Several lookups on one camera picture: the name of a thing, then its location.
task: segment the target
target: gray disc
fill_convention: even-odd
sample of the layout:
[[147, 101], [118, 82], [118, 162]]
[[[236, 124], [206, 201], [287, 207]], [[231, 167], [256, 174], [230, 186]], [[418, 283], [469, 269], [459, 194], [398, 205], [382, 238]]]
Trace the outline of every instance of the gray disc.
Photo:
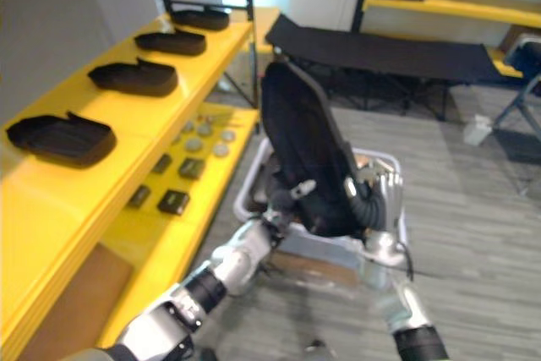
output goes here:
[[229, 154], [229, 147], [225, 144], [216, 144], [212, 148], [212, 152], [214, 152], [215, 156], [226, 156], [227, 154]]
[[198, 139], [197, 137], [193, 137], [186, 141], [184, 144], [184, 148], [186, 151], [190, 152], [196, 152], [199, 151], [201, 148], [203, 148], [203, 141], [201, 139]]
[[220, 134], [220, 138], [226, 143], [231, 143], [235, 140], [235, 132], [233, 130], [223, 130]]

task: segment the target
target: gray carpet floor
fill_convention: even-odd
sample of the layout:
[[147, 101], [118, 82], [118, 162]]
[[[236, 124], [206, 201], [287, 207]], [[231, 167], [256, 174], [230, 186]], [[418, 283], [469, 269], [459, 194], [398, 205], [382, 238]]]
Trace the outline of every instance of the gray carpet floor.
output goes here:
[[[335, 117], [352, 145], [402, 163], [416, 283], [451, 358], [539, 360], [541, 203], [517, 193], [538, 168], [508, 162], [491, 137], [480, 147], [462, 143], [463, 123], [475, 112], [493, 117], [512, 92], [455, 88], [452, 96], [449, 123], [343, 108]], [[522, 126], [517, 118], [509, 124]], [[261, 140], [251, 139], [195, 265], [238, 227], [232, 203]], [[346, 295], [261, 276], [211, 315], [195, 342], [225, 361], [298, 359], [316, 337], [342, 360], [398, 360], [369, 297], [362, 287]]]

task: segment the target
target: cable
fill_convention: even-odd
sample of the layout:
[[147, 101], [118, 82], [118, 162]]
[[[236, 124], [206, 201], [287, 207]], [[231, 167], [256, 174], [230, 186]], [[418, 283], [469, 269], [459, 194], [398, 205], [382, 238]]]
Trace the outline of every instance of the cable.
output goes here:
[[402, 241], [397, 241], [396, 245], [398, 245], [399, 247], [402, 247], [402, 249], [404, 250], [404, 255], [406, 256], [406, 262], [407, 262], [406, 275], [409, 278], [409, 280], [413, 282], [415, 270], [413, 269], [413, 259], [412, 259], [411, 253], [409, 252], [409, 248]]

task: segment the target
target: yellow shelf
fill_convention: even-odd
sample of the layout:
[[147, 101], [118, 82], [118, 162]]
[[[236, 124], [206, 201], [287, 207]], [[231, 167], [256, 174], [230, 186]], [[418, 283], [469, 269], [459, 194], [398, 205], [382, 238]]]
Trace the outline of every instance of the yellow shelf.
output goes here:
[[[280, 15], [279, 8], [255, 8], [255, 47], [259, 54], [272, 54], [272, 45], [265, 40], [265, 36]], [[246, 21], [246, 12], [233, 10], [232, 21]]]
[[[216, 128], [212, 136], [202, 139], [205, 146], [197, 153], [187, 153], [183, 148], [195, 131], [182, 134], [180, 141], [167, 151], [172, 163], [166, 171], [151, 173], [143, 182], [151, 190], [144, 204], [139, 209], [124, 209], [101, 240], [130, 262], [136, 272], [108, 321], [99, 345], [113, 344], [134, 316], [185, 275], [259, 116], [255, 110], [210, 103], [204, 103], [199, 113], [231, 113], [232, 116], [224, 127]], [[212, 146], [219, 142], [223, 129], [233, 130], [236, 138], [227, 144], [229, 155], [218, 158], [212, 154]], [[205, 170], [199, 180], [178, 175], [178, 168], [187, 156], [205, 160]], [[190, 201], [181, 216], [157, 210], [167, 189], [189, 193]]]
[[411, 0], [364, 0], [364, 11], [372, 7], [450, 14], [472, 19], [541, 27], [541, 3], [514, 0], [423, 0], [418, 2]]
[[492, 63], [494, 64], [496, 69], [500, 71], [500, 74], [505, 75], [505, 76], [512, 76], [514, 78], [522, 78], [521, 71], [517, 71], [512, 66], [504, 64], [505, 54], [502, 51], [496, 48], [489, 47], [489, 46], [487, 46], [486, 48], [487, 48], [487, 52], [490, 55], [490, 58], [492, 59]]
[[[140, 32], [160, 27], [156, 20]], [[3, 131], [3, 359], [17, 358], [107, 226], [246, 42], [251, 27], [239, 22], [205, 32], [207, 50], [198, 57], [143, 52], [128, 38], [6, 124], [70, 110], [108, 123], [117, 146], [93, 167], [73, 169], [13, 147]], [[179, 83], [171, 95], [98, 90], [86, 76], [96, 65], [134, 62], [138, 55], [177, 69]]]

